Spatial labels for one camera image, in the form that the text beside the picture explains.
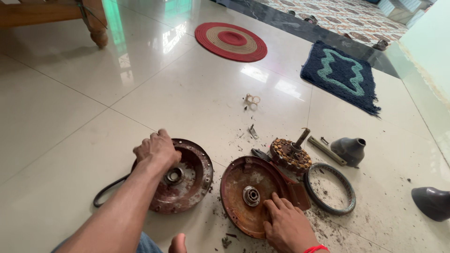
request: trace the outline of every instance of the screw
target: screw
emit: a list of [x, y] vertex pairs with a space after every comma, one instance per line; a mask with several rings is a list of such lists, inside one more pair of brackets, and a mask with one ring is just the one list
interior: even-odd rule
[[321, 137], [320, 139], [328, 145], [329, 142], [327, 142], [327, 140], [325, 140], [325, 138]]

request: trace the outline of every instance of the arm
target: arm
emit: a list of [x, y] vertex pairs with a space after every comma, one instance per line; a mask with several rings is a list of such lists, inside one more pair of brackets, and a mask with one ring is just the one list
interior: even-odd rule
[[[310, 247], [320, 245], [305, 214], [287, 199], [280, 199], [274, 192], [273, 200], [265, 200], [264, 205], [272, 217], [272, 224], [264, 222], [264, 230], [269, 245], [278, 253], [304, 253]], [[319, 249], [315, 253], [329, 253]]]
[[143, 140], [133, 151], [139, 162], [133, 173], [57, 253], [136, 251], [145, 215], [159, 181], [180, 161], [181, 153], [175, 151], [164, 129], [151, 134], [150, 139]]

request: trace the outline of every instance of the wooden bed leg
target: wooden bed leg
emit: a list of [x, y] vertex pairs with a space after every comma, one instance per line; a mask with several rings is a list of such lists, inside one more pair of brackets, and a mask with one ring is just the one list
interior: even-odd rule
[[85, 10], [89, 22], [88, 29], [90, 31], [90, 37], [99, 48], [103, 48], [108, 44], [108, 36], [105, 28], [108, 23], [106, 22], [102, 0], [83, 0], [82, 3], [97, 17], [95, 18], [89, 11]]
[[89, 29], [90, 38], [93, 42], [99, 46], [99, 48], [104, 48], [108, 44], [108, 35], [106, 34], [106, 28], [100, 29]]

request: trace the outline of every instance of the wooden furniture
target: wooden furniture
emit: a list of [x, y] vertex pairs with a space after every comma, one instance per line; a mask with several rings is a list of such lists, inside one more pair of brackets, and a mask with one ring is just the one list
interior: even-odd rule
[[101, 0], [0, 0], [0, 27], [17, 27], [82, 18], [91, 39], [103, 48], [108, 44], [107, 22]]

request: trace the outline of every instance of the hand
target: hand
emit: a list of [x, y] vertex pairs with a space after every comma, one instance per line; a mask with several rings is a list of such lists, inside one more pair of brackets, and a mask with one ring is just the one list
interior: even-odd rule
[[177, 234], [172, 239], [172, 244], [169, 247], [169, 253], [187, 253], [185, 246], [186, 236], [184, 234]]
[[161, 165], [164, 172], [175, 166], [181, 160], [181, 152], [175, 151], [172, 139], [167, 131], [160, 129], [158, 133], [150, 135], [150, 139], [142, 140], [142, 144], [133, 149], [136, 160], [143, 160]]
[[264, 201], [272, 217], [272, 224], [268, 221], [263, 224], [270, 246], [279, 253], [303, 253], [308, 248], [319, 245], [308, 219], [300, 208], [294, 207], [287, 199], [280, 199], [275, 192], [272, 193], [272, 199], [273, 201]]

